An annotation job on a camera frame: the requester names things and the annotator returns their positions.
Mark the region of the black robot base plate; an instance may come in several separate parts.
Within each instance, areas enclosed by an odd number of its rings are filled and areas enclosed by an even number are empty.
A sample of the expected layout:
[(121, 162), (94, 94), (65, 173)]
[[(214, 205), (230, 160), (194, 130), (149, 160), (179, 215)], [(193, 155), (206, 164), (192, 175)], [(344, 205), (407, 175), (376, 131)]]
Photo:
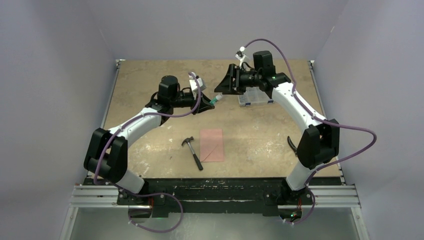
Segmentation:
[(284, 177), (148, 178), (148, 194), (129, 193), (106, 183), (112, 206), (128, 207), (134, 219), (167, 218), (169, 214), (261, 214), (298, 220), (302, 211), (317, 204), (319, 192), (333, 193), (337, 177), (316, 177), (306, 189), (291, 191)]

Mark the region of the black handled hammer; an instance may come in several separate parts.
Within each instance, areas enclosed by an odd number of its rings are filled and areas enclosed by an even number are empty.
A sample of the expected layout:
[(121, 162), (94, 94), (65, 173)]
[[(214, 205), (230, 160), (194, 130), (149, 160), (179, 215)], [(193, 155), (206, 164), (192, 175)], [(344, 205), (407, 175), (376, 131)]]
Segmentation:
[(203, 168), (203, 166), (202, 166), (202, 164), (201, 164), (201, 162), (200, 162), (200, 159), (199, 159), (199, 157), (197, 156), (197, 154), (196, 154), (196, 152), (195, 152), (194, 148), (193, 148), (193, 147), (192, 147), (192, 145), (191, 145), (191, 142), (192, 142), (192, 141), (194, 141), (194, 137), (193, 137), (193, 136), (188, 137), (188, 138), (185, 138), (185, 139), (182, 141), (181, 146), (182, 146), (182, 147), (184, 147), (185, 145), (187, 145), (187, 146), (189, 147), (190, 152), (191, 152), (191, 154), (192, 154), (192, 156), (193, 156), (193, 159), (194, 159), (194, 161), (195, 161), (195, 163), (196, 163), (196, 166), (197, 166), (198, 170), (199, 170), (199, 171), (202, 171), (204, 168)]

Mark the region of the aluminium frame rail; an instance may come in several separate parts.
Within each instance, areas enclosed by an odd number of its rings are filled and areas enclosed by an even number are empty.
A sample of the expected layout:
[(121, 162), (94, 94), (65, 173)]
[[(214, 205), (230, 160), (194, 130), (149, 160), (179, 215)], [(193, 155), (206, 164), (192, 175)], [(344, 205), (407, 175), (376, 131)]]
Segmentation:
[(303, 208), (360, 207), (355, 187), (317, 185), (315, 179), (318, 171), (337, 163), (342, 125), (315, 111), (296, 91), (293, 75), (276, 72), (271, 59), (255, 60), (254, 67), (231, 64), (215, 92), (242, 95), (248, 87), (258, 87), (289, 113), (302, 136), (294, 148), (297, 164), (287, 177), (143, 179), (128, 171), (130, 144), (162, 125), (174, 108), (192, 106), (193, 114), (214, 108), (212, 100), (196, 94), (200, 78), (191, 78), (190, 92), (178, 93), (177, 80), (165, 77), (139, 114), (113, 129), (94, 131), (84, 160), (84, 168), (93, 173), (92, 185), (74, 188), (62, 239), (70, 238), (74, 214), (82, 208), (126, 208), (129, 223), (138, 227), (147, 211), (154, 218), (262, 214), (295, 225), (306, 219)]

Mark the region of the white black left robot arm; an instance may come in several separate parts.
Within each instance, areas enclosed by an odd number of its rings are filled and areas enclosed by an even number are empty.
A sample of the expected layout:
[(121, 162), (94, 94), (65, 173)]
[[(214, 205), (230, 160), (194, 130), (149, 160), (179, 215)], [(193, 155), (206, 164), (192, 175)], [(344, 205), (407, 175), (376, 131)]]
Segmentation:
[(91, 136), (83, 167), (94, 174), (96, 185), (110, 182), (127, 191), (138, 205), (149, 199), (149, 184), (128, 168), (128, 150), (149, 131), (177, 118), (175, 108), (189, 108), (189, 114), (214, 109), (203, 94), (206, 85), (194, 72), (189, 72), (189, 86), (182, 88), (173, 75), (162, 77), (158, 90), (145, 107), (132, 118), (110, 129), (98, 128)]

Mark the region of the clear plastic screw organizer box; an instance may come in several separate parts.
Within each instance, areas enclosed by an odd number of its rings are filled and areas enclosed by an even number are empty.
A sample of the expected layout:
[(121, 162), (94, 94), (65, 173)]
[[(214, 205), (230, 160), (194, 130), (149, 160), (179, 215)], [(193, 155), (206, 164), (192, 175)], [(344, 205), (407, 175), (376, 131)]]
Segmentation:
[(273, 99), (269, 98), (268, 95), (258, 87), (247, 87), (246, 91), (237, 98), (241, 107), (268, 105), (274, 102)]

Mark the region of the white green glue stick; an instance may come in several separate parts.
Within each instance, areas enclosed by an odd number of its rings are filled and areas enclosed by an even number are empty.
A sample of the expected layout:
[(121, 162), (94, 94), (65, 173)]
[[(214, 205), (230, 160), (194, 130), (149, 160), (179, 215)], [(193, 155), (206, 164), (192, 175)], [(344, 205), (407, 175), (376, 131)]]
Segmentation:
[(218, 95), (216, 95), (211, 101), (210, 101), (210, 103), (212, 104), (212, 105), (215, 105), (216, 104), (216, 102), (218, 102), (218, 101), (220, 101), (221, 99), (218, 97), (219, 96), (219, 94)]

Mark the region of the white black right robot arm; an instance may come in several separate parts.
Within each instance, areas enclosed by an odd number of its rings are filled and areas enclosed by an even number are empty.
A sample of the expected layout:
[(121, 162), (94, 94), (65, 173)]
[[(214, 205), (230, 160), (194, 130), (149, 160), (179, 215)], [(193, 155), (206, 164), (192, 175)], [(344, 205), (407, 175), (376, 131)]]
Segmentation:
[(280, 196), (288, 204), (300, 198), (300, 190), (318, 167), (329, 163), (339, 153), (340, 129), (335, 119), (326, 120), (293, 88), (294, 82), (283, 72), (278, 73), (270, 51), (253, 54), (254, 67), (244, 67), (246, 55), (241, 48), (236, 52), (239, 64), (230, 64), (223, 80), (214, 92), (223, 95), (243, 95), (247, 88), (258, 87), (275, 103), (282, 106), (301, 132), (297, 146), (298, 162), (286, 178), (287, 186)]

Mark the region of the black handled pliers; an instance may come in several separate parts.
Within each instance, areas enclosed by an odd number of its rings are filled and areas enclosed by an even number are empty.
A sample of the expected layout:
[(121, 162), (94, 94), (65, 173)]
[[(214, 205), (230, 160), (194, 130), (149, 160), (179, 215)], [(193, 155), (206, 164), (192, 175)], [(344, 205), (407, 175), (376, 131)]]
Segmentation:
[(293, 150), (295, 156), (297, 156), (297, 147), (295, 146), (295, 144), (293, 143), (292, 139), (290, 138), (290, 136), (287, 136), (287, 144), (289, 145), (289, 147)]

